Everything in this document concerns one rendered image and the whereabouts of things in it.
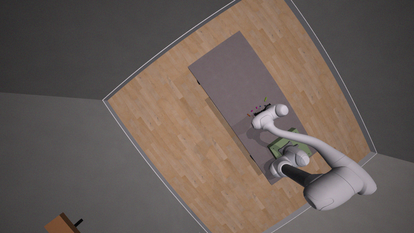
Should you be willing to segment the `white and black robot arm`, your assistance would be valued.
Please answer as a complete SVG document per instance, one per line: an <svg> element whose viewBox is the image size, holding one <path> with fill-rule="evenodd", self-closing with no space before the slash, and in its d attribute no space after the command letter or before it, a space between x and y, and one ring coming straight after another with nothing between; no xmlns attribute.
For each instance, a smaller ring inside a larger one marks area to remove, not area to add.
<svg viewBox="0 0 414 233"><path fill-rule="evenodd" d="M372 177L354 160L313 136L278 129L274 120L287 115L284 104L268 105L252 121L254 129L313 147L332 168L325 174L310 174L298 169L309 164L309 156L291 141L278 149L281 157L273 161L269 170L274 177L289 177L302 187L306 201L316 210L326 211L347 202L354 194L371 195L376 190Z"/></svg>

